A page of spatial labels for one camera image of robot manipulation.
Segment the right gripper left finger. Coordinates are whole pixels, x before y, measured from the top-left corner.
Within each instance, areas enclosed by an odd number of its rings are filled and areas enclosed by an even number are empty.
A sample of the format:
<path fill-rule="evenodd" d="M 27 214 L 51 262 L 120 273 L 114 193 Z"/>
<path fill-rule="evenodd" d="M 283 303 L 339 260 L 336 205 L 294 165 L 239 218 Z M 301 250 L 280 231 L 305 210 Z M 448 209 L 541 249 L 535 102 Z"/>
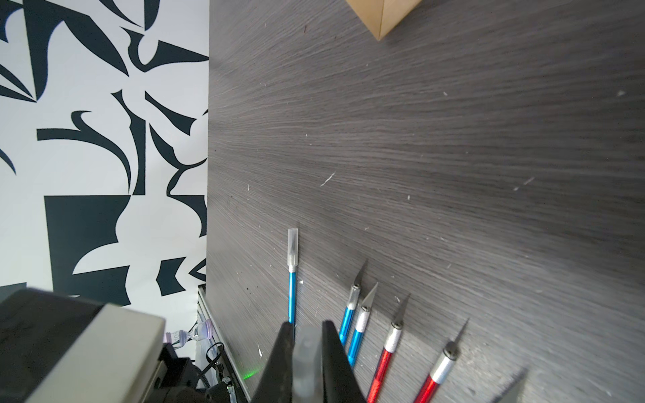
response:
<path fill-rule="evenodd" d="M 292 353 L 294 326 L 284 322 L 275 339 L 252 403 L 292 402 Z"/>

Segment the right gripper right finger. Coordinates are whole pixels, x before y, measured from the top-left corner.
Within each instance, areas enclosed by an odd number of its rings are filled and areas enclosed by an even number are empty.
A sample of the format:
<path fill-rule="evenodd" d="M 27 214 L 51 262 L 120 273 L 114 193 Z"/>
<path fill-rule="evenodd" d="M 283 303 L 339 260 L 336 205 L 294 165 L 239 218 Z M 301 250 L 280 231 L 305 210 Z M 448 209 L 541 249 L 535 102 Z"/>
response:
<path fill-rule="evenodd" d="M 332 321 L 322 323 L 322 381 L 326 403 L 366 403 Z"/>

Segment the blue knife capped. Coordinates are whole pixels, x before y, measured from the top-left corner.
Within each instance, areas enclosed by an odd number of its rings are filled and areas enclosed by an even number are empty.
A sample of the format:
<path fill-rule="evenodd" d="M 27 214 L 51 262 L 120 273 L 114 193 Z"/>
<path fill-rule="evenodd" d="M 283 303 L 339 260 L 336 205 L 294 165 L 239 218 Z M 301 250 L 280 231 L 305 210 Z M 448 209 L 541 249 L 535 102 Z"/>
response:
<path fill-rule="evenodd" d="M 364 334 L 366 333 L 366 329 L 369 324 L 373 303 L 376 298 L 378 285 L 379 283 L 376 283 L 374 285 L 374 287 L 370 290 L 370 292 L 367 294 L 367 296 L 359 306 L 359 316 L 354 327 L 354 333 L 347 353 L 349 365 L 351 368 L 354 368 L 359 356 L 359 351 L 363 342 Z"/>

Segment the blue carving knife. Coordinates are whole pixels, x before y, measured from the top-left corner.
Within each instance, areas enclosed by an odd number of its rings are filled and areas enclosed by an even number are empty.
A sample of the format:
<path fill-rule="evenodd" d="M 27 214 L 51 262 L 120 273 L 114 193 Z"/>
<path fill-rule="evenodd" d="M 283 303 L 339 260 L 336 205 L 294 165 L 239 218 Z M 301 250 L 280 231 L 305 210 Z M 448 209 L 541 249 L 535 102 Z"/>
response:
<path fill-rule="evenodd" d="M 354 313 L 358 306 L 359 297 L 362 289 L 362 279 L 366 272 L 369 260 L 366 260 L 354 278 L 353 284 L 350 287 L 349 299 L 344 310 L 344 317 L 339 329 L 339 340 L 343 346 L 347 343 L 349 337 L 349 330 L 354 319 Z"/>
<path fill-rule="evenodd" d="M 519 403 L 527 379 L 528 369 L 518 373 L 502 394 L 496 396 L 492 403 Z"/>

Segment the red knife capped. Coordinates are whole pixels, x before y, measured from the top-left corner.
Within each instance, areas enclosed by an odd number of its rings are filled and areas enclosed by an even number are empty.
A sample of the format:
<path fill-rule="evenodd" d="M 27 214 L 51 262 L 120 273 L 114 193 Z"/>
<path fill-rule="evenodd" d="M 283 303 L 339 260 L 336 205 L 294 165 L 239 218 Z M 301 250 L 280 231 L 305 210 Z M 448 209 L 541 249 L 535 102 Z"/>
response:
<path fill-rule="evenodd" d="M 428 372 L 427 378 L 418 391 L 414 403 L 431 402 L 441 384 L 448 378 L 450 371 L 460 357 L 460 341 L 469 321 L 467 319 L 457 336 L 445 344 L 433 368 Z"/>

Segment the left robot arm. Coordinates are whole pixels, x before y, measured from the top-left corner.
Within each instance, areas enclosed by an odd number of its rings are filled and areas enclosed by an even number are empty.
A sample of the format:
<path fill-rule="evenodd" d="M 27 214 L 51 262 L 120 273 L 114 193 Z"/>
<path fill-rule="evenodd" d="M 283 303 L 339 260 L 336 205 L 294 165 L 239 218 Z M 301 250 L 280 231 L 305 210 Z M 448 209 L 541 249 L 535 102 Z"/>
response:
<path fill-rule="evenodd" d="M 3 402 L 141 402 L 166 321 L 25 288 L 1 303 Z"/>

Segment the wooden picture frame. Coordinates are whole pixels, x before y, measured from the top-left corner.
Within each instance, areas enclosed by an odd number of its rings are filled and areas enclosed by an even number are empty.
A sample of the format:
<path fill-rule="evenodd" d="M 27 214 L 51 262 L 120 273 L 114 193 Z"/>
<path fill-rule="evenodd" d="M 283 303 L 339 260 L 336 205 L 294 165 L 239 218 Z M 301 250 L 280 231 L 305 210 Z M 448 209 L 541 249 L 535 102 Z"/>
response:
<path fill-rule="evenodd" d="M 377 41 L 389 34 L 421 0 L 347 0 Z"/>

